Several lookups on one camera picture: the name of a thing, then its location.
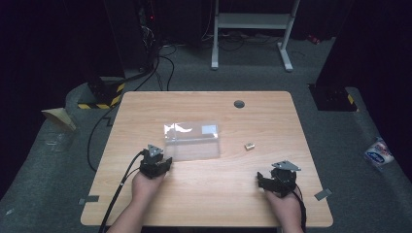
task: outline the small metal object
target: small metal object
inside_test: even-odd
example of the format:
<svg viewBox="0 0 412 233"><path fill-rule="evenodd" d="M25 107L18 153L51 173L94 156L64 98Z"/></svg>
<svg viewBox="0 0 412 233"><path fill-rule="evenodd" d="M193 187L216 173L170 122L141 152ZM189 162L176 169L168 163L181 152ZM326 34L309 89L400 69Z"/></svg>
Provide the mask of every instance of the small metal object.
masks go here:
<svg viewBox="0 0 412 233"><path fill-rule="evenodd" d="M246 149L246 150L251 150L251 149L253 149L254 147L255 147L255 144L253 144L253 143L245 144L245 149Z"/></svg>
<svg viewBox="0 0 412 233"><path fill-rule="evenodd" d="M318 201L328 197L329 195L332 194L332 191L330 191L329 188L326 188L320 192L318 192L317 194L315 194L316 199L318 199Z"/></svg>
<svg viewBox="0 0 412 233"><path fill-rule="evenodd" d="M300 171L301 169L298 168L296 165L292 164L291 162L285 160L282 162L272 164L273 167L279 168L282 170L291 170L291 171Z"/></svg>
<svg viewBox="0 0 412 233"><path fill-rule="evenodd" d="M148 148L149 148L150 157L155 157L156 155L158 155L158 154L160 154L160 153L163 152L162 149L157 148L157 147L155 147L155 146L153 146L153 145L148 145Z"/></svg>

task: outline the tape piece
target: tape piece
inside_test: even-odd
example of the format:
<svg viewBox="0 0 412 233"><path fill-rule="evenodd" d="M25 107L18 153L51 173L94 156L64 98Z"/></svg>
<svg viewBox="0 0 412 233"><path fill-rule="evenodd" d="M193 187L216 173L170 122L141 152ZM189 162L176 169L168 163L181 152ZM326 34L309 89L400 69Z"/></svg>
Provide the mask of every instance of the tape piece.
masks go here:
<svg viewBox="0 0 412 233"><path fill-rule="evenodd" d="M332 194L332 191L330 191L329 188L326 188L320 192L318 192L317 194L315 194L316 199L318 199L318 201L330 196Z"/></svg>
<svg viewBox="0 0 412 233"><path fill-rule="evenodd" d="M79 206L83 206L86 202L98 202L99 201L99 196L88 196L86 199L81 198L79 199Z"/></svg>

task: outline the transparent container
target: transparent container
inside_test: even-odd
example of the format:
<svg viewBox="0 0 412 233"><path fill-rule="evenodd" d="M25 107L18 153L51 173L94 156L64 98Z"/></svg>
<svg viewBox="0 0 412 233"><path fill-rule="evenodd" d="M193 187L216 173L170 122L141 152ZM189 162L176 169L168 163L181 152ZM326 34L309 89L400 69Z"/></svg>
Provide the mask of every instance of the transparent container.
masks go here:
<svg viewBox="0 0 412 233"><path fill-rule="evenodd" d="M215 121L164 124L164 155L173 161L192 161L221 156L219 127Z"/></svg>

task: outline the metal frame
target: metal frame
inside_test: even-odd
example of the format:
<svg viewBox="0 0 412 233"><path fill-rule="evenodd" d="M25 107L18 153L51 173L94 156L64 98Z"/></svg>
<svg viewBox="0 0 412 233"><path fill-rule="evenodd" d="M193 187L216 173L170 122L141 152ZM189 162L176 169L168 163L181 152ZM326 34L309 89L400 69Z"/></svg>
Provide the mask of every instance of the metal frame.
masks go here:
<svg viewBox="0 0 412 233"><path fill-rule="evenodd" d="M279 53L282 56L286 71L291 72L293 70L293 67L286 51L286 46L291 35L299 3L300 0L294 0L290 14L220 14L219 0L216 0L211 64L212 70L219 69L219 28L260 28L285 29L284 39L277 45Z"/></svg>

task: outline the table leg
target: table leg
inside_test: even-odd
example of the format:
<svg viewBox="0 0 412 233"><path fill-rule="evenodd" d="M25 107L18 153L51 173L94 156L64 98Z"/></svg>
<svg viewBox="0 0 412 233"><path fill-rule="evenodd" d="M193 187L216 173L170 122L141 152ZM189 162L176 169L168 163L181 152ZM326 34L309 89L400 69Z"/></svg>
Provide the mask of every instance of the table leg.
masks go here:
<svg viewBox="0 0 412 233"><path fill-rule="evenodd" d="M213 32L212 70L219 68L219 0L215 1L215 26Z"/></svg>
<svg viewBox="0 0 412 233"><path fill-rule="evenodd" d="M289 40L289 37L291 35L291 31L292 31L294 19L296 18L296 12L297 12L297 8L299 6L299 2L300 2L300 0L295 0L294 1L293 7L292 7L292 12L291 12L291 15L289 16L288 24L287 24L287 27L286 27L286 30L285 30L284 39L283 39L282 43L278 43L279 52L282 56L282 60L283 60L284 65L285 65L285 69L288 72L291 72L293 70L293 67L292 67L291 61L289 60L288 53L286 52L286 45L288 44L288 40Z"/></svg>

